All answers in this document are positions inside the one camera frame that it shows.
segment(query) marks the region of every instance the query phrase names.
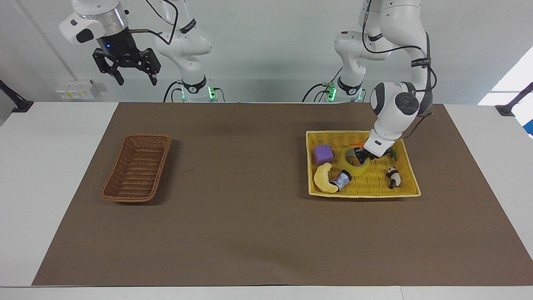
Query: purple foam block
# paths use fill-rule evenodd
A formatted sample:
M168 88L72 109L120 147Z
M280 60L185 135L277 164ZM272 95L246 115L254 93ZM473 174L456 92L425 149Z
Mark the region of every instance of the purple foam block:
M327 162L333 162L333 152L329 145L320 145L314 148L314 163L316 165L323 165Z

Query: brown mat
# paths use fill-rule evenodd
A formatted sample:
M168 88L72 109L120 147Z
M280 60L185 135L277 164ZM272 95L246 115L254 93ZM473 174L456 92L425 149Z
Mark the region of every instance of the brown mat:
M332 201L307 194L305 132L368 130L367 104L121 103L33 285L533 285L448 113L433 111L405 141L422 197ZM156 197L100 200L133 133L173 139Z

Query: power socket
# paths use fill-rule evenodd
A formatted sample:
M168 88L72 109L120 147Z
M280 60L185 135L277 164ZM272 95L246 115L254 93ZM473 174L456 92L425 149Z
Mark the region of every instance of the power socket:
M55 92L62 100L94 100L92 80L62 82Z

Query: toy panda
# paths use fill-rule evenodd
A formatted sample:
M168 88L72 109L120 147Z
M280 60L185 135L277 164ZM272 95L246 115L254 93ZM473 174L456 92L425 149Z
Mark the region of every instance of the toy panda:
M400 186L401 184L400 172L398 172L396 168L388 168L387 177L391 179L391 184L389 185L389 188L392 189L392 188Z

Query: black cable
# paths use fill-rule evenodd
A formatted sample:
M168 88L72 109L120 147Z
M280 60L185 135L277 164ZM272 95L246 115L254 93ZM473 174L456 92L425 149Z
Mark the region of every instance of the black cable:
M327 91L320 91L320 92L318 92L318 93L315 95L313 102L317 102L318 95L322 94L322 96L324 96L325 93L327 93Z
M429 89L425 89L425 90L416 90L415 92L431 92L436 86L437 86L437 75L435 74L435 71L433 70L433 68L431 66L428 66L427 67L427 71L428 72L431 72L431 74L433 74L433 77L435 78L435 83L433 84L432 87L430 87Z
M165 40L161 33L157 33L155 31L152 31L150 29L131 29L130 30L130 33L151 33L157 37L159 37L165 44L167 45L170 45L170 43L172 43L172 38L174 38L174 33L176 32L176 26L177 26L177 16L178 16L178 11L177 11L177 7L176 5L174 5L172 2L170 2L169 0L161 0L163 2L166 2L168 3L170 6L172 6L172 8L174 8L174 10L176 11L176 18L174 18L174 24L172 24L172 33L170 34L170 38L167 40ZM152 8L152 10L160 17L163 19L163 17L157 12L157 10L154 8L154 6L152 4L150 4L150 2L148 2L148 0L146 0L146 2L150 5L150 7Z
M170 92L170 100L172 101L172 103L174 103L174 92L175 91L181 91L181 89L177 88L177 89L172 90L172 92Z
M337 74L335 74L335 77L333 77L333 79L329 82L329 83L333 83L335 81L335 79L337 78L337 76L341 73L342 71L342 67L338 70ZM322 102L322 97L324 97L324 94L322 94L322 96L320 96L320 100L318 100L318 102Z
M402 139L409 138L413 134L413 132L415 132L416 128L422 123L422 121L425 120L427 117L432 116L432 115L433 115L433 113L428 113L428 114L425 114L423 116L420 116L420 117L422 117L422 119L420 119L420 121L418 121L418 123L415 125L413 130L411 130L411 133L408 134L406 137L401 137L401 138Z
M224 100L224 103L226 103L226 97L224 96L224 91L221 88L213 88L213 91L221 91L222 99Z
M170 92L170 89L174 86L174 84L178 84L179 82L178 81L174 81L173 83L171 83L169 86L168 86L168 89L167 91L165 92L165 96L163 97L163 103L166 102L166 97L168 96L168 92Z
M322 84L319 83L319 84L315 84L315 85L313 85L313 87L310 88L309 91L307 91L307 93L305 93L305 96L303 96L302 103L304 103L304 102L305 102L305 99L307 98L307 96L309 96L309 94L310 94L314 89L318 88L319 86L322 86Z
M365 92L365 95L363 96L363 103L365 103L365 99L366 99L366 89L363 89L363 90L361 91L361 93L363 93L363 92Z

